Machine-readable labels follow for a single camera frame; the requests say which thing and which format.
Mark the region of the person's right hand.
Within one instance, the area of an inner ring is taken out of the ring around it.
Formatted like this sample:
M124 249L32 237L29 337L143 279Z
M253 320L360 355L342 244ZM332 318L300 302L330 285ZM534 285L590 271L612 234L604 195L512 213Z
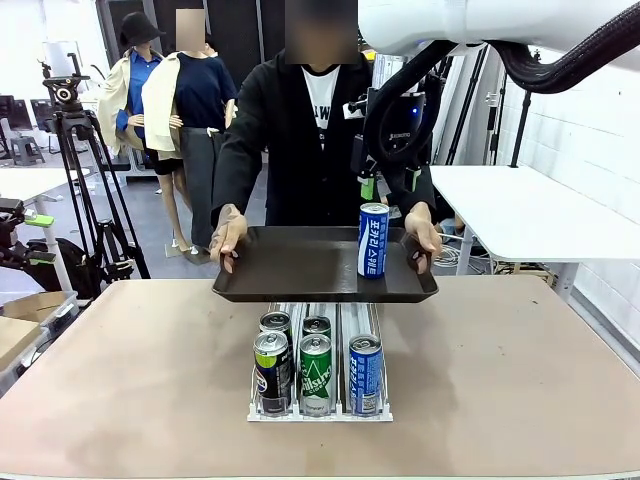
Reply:
M236 247L247 232L245 216L232 204L223 206L211 238L210 258L227 273L233 272L237 258Z

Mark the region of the person's left hand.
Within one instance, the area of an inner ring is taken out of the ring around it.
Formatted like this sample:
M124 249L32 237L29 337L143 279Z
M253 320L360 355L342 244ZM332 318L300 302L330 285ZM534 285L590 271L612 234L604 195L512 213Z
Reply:
M416 259L417 272L425 273L430 269L429 259L438 257L442 252L441 237L432 224L429 206L425 202L416 203L405 217L405 230L413 236L424 250Z

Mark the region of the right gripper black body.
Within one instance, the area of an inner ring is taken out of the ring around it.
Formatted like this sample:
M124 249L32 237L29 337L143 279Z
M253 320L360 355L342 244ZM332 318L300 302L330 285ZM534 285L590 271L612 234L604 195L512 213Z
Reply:
M406 163L410 140L421 128L427 95L404 93L388 105L378 106L380 90L370 89L367 97L367 153L379 168Z

